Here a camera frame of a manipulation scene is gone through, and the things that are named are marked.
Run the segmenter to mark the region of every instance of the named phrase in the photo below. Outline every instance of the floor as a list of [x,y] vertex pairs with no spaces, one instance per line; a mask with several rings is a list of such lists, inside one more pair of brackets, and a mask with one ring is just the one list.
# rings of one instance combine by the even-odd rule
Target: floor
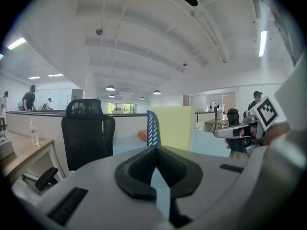
[[[140,140],[137,136],[115,139],[113,141],[113,155],[145,146],[146,142]],[[226,148],[224,139],[214,137],[213,133],[199,130],[194,131],[191,151],[221,157],[229,157],[230,154],[230,150]],[[169,203],[165,199],[170,197],[170,191],[157,169],[153,173],[151,186],[157,190],[157,207],[168,218]],[[24,180],[21,178],[18,179],[12,187],[12,191],[17,197],[25,199],[33,205],[39,201],[39,198],[46,190],[48,189],[39,192],[35,188],[35,182],[27,178]]]

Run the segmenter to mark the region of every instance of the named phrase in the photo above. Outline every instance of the man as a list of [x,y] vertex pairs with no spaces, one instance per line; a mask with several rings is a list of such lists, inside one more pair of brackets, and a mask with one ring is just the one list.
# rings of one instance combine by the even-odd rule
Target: man
[[22,99],[22,107],[24,111],[34,110],[35,101],[35,85],[31,85],[30,91],[25,93]]
[[51,110],[51,104],[50,104],[51,102],[52,102],[51,98],[48,98],[48,100],[46,101],[46,103],[43,106],[43,109],[44,110]]
[[262,92],[259,92],[259,91],[255,91],[254,92],[254,101],[252,103],[250,103],[248,105],[248,111],[253,108],[253,106],[255,106],[258,102],[261,101],[261,95],[262,95]]
[[9,97],[9,93],[6,91],[4,92],[3,96],[0,98],[0,116],[4,116],[2,113],[4,109],[6,109],[6,99]]

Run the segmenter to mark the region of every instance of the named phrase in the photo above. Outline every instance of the plastic water bottle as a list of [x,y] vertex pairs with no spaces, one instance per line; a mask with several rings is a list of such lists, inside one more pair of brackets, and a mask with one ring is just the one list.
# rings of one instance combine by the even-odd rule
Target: plastic water bottle
[[30,122],[30,133],[31,133],[31,139],[32,143],[34,146],[38,145],[38,137],[36,135],[36,126],[34,125],[34,120],[31,117],[31,122]]

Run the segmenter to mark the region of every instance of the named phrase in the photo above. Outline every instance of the robotic hand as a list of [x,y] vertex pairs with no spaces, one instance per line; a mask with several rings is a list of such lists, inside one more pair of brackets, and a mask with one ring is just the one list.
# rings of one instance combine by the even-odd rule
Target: robotic hand
[[278,116],[274,105],[265,96],[252,109],[244,112],[242,124],[217,129],[213,134],[215,137],[225,138],[232,151],[244,152],[250,156],[255,148],[262,145],[266,131]]

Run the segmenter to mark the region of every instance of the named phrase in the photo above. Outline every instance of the yellow board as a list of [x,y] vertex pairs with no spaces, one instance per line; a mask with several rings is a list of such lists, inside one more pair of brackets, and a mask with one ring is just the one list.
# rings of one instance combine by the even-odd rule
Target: yellow board
[[161,145],[190,150],[195,108],[192,106],[151,107],[159,122]]

